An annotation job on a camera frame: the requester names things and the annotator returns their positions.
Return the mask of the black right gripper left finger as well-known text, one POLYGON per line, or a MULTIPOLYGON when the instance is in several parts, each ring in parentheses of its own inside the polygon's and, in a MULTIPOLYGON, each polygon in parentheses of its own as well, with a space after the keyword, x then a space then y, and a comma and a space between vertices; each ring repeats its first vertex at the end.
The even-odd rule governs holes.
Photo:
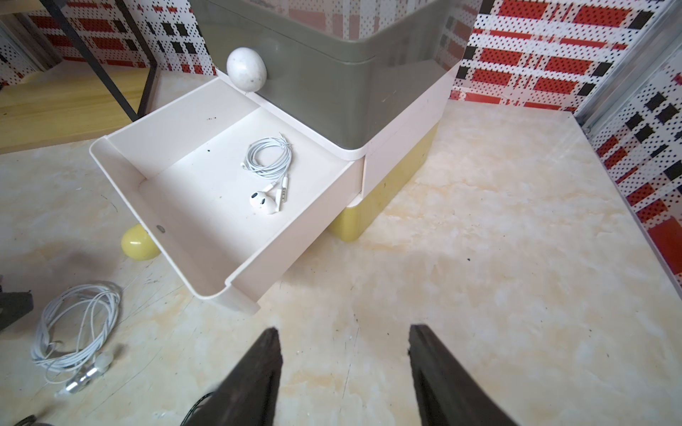
POLYGON ((272 425, 281 374, 279 332, 268 328, 220 386, 192 406, 186 414, 186 424, 272 425))

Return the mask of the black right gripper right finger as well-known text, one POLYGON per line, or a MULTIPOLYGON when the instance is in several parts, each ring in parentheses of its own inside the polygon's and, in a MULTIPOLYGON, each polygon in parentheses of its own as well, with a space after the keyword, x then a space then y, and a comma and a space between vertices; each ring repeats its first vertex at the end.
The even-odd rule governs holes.
POLYGON ((515 424, 426 324, 412 325, 408 342, 421 424, 515 424))

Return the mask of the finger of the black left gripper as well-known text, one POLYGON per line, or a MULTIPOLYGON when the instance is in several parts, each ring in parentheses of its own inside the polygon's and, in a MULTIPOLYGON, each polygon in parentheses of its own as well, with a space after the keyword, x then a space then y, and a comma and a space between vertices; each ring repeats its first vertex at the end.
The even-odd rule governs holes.
POLYGON ((0 329, 4 330, 34 309, 31 292, 0 293, 0 329))

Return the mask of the white earphones top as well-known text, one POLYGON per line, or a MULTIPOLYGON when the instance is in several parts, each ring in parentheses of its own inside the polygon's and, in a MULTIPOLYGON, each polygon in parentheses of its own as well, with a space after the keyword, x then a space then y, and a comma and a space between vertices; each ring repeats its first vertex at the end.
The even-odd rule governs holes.
POLYGON ((39 316, 30 360, 59 397, 80 392, 113 365, 108 346, 119 320, 123 291, 110 282, 69 287, 39 316))

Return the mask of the white earphones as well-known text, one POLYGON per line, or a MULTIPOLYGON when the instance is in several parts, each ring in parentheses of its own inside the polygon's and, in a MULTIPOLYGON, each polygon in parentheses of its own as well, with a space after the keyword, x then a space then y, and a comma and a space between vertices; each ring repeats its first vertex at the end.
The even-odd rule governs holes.
POLYGON ((113 365, 108 346, 119 320, 123 291, 110 282, 69 287, 39 316, 30 360, 59 397, 80 392, 113 365))
POLYGON ((291 142, 283 135, 261 138, 252 142, 241 162, 243 170, 266 181, 266 187, 253 192, 249 197, 250 206, 262 215, 273 215, 282 210, 289 192, 289 169, 293 163, 291 142), (272 149, 280 154, 271 163, 264 164, 259 156, 272 149))

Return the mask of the white drawer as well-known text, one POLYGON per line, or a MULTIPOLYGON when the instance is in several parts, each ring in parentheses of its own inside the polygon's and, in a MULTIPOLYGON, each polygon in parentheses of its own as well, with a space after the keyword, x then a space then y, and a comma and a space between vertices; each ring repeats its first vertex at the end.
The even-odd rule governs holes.
POLYGON ((354 199, 366 197, 443 116, 444 75, 364 147, 344 150, 255 93, 216 78, 90 149, 132 214, 199 299, 254 313, 259 299, 354 199), (283 134, 287 201, 267 216, 249 197, 248 146, 283 134))

